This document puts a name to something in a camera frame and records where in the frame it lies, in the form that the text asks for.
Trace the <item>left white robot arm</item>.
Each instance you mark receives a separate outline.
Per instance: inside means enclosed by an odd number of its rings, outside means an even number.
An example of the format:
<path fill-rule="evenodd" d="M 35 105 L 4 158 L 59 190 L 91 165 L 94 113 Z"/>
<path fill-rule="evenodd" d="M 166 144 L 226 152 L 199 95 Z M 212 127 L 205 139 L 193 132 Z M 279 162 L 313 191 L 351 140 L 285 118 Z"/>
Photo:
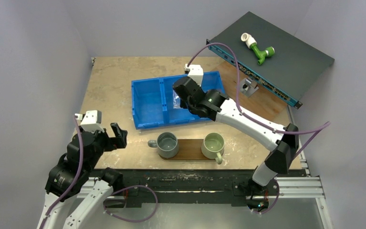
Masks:
<path fill-rule="evenodd" d="M 109 195 L 118 195 L 125 190 L 123 175 L 115 169 L 106 168 L 87 197 L 73 212 L 69 212 L 103 153 L 126 148 L 128 132 L 120 129 L 117 123 L 112 123 L 111 128 L 114 137 L 109 137 L 100 123 L 92 127 L 84 123 L 76 124 L 77 134 L 67 145 L 66 153 L 49 172 L 38 228 L 77 229 L 87 222 L 92 212 Z"/>

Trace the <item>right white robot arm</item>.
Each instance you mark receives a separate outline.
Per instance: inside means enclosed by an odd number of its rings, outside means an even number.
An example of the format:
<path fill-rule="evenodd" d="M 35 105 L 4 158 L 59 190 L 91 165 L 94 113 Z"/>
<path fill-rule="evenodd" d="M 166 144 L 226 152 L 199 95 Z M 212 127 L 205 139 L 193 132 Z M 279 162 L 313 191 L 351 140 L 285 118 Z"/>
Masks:
<path fill-rule="evenodd" d="M 259 165 L 249 180 L 248 187 L 254 194 L 260 194 L 278 174 L 286 174 L 299 148 L 298 136 L 285 134 L 285 130 L 297 131 L 294 124 L 283 126 L 237 106 L 228 95 L 211 89 L 204 92 L 190 77 L 178 79 L 172 86 L 181 100 L 181 107 L 201 118 L 227 124 L 258 141 L 269 155 Z"/>

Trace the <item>grey ceramic mug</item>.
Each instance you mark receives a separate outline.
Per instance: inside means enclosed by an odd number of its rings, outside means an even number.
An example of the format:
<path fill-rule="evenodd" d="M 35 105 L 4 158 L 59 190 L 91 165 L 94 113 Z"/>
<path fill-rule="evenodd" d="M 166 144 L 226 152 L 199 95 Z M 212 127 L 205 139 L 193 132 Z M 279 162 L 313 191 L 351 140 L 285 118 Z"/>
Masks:
<path fill-rule="evenodd" d="M 149 140 L 147 144 L 149 147 L 157 148 L 158 155 L 163 158 L 172 158 L 179 151 L 178 139 L 170 132 L 160 134 L 156 140 Z"/>

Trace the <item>blue plastic bin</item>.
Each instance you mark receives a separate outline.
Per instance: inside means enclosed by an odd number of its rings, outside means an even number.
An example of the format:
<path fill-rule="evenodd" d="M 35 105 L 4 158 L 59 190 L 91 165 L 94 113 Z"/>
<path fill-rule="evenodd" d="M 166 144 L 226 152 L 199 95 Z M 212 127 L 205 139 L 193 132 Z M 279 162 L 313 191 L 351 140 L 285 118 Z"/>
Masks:
<path fill-rule="evenodd" d="M 173 109 L 173 84 L 185 75 L 148 78 L 131 82 L 132 117 L 136 129 L 151 129 L 209 121 L 187 109 Z"/>

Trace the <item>brown oval wooden tray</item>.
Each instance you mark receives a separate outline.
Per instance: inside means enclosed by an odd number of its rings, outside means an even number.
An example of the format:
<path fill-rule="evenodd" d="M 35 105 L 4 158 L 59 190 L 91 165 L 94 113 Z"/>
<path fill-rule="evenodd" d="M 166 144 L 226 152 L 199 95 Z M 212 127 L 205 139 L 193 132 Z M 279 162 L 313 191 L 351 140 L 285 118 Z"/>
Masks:
<path fill-rule="evenodd" d="M 203 145 L 203 139 L 178 139 L 179 151 L 171 158 L 162 157 L 164 160 L 174 161 L 199 161 L 199 160 L 211 160 L 203 155 L 201 147 Z"/>

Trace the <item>clear acrylic holder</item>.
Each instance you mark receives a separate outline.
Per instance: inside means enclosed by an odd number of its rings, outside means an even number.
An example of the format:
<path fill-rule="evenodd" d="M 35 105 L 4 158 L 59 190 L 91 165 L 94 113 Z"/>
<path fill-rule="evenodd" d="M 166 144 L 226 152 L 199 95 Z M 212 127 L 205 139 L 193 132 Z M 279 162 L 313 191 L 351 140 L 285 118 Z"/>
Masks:
<path fill-rule="evenodd" d="M 172 93 L 172 105 L 173 109 L 181 109 L 181 99 L 175 91 Z"/>

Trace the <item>pale green ceramic mug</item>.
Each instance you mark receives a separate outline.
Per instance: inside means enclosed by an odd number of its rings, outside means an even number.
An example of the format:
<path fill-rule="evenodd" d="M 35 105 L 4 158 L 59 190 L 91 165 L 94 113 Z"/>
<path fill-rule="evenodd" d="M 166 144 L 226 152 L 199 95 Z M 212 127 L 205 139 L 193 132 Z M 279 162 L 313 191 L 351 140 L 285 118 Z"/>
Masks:
<path fill-rule="evenodd" d="M 209 133 L 201 145 L 202 154 L 211 160 L 215 160 L 218 165 L 223 162 L 224 138 L 218 133 Z"/>

